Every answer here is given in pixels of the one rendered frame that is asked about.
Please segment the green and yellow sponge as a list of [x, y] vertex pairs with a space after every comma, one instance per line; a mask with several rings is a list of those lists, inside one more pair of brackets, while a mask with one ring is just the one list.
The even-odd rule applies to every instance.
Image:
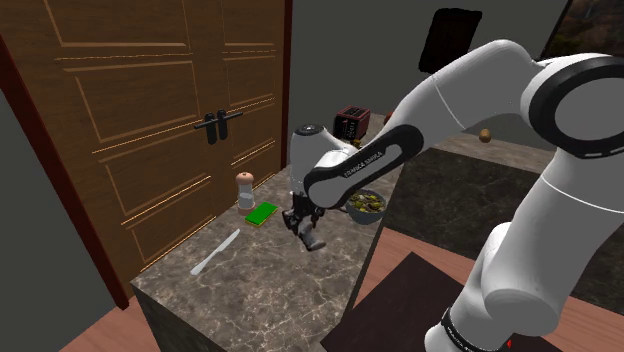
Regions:
[[276, 211], [278, 207], [269, 202], [263, 202], [245, 217], [245, 222], [255, 226], [262, 226]]

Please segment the dark robot stand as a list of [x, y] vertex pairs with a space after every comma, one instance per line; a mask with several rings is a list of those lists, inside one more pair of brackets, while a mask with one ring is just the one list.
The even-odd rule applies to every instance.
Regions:
[[327, 352], [425, 352], [463, 286], [410, 253], [321, 340]]

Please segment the silver table knife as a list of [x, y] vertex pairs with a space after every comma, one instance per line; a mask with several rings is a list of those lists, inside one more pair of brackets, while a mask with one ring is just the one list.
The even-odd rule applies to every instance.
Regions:
[[233, 231], [215, 250], [213, 250], [205, 259], [203, 259], [200, 263], [193, 267], [190, 270], [190, 274], [192, 276], [197, 276], [217, 253], [225, 250], [231, 244], [231, 242], [236, 239], [239, 233], [239, 229]]

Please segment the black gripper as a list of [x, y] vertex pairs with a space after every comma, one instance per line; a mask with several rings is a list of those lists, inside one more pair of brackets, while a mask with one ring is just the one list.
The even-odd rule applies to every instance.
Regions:
[[293, 205], [289, 210], [282, 212], [282, 218], [285, 226], [292, 232], [298, 231], [299, 218], [310, 216], [312, 228], [315, 228], [317, 222], [325, 214], [325, 209], [315, 206], [311, 200], [302, 192], [292, 195]]

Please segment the grey cylinder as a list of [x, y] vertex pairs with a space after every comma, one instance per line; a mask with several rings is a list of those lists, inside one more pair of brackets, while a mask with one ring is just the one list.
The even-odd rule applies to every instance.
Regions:
[[314, 234], [314, 224], [310, 221], [303, 221], [298, 227], [298, 237], [304, 244], [307, 251], [316, 251], [323, 248], [326, 243], [318, 239]]

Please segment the dark red toaster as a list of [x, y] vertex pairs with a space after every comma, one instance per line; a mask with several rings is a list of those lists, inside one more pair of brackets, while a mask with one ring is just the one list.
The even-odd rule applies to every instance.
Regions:
[[370, 115], [367, 108], [347, 106], [334, 118], [333, 136], [349, 142], [361, 140], [367, 133]]

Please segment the glass mill with wooden top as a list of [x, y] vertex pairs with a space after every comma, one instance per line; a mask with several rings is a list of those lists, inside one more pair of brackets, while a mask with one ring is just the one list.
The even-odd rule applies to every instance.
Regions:
[[254, 176], [249, 172], [241, 172], [236, 176], [238, 185], [238, 212], [241, 215], [248, 215], [255, 208], [253, 181]]

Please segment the brown wooden double door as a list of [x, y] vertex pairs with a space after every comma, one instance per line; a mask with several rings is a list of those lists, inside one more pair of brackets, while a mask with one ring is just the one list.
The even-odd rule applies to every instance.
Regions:
[[286, 164], [294, 0], [0, 0], [0, 88], [115, 303]]

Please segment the grey bowl with food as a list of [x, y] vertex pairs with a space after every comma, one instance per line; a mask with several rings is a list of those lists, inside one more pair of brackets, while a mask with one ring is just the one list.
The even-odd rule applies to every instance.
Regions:
[[345, 208], [354, 222], [369, 225], [383, 217], [387, 201], [377, 192], [361, 189], [349, 197]]

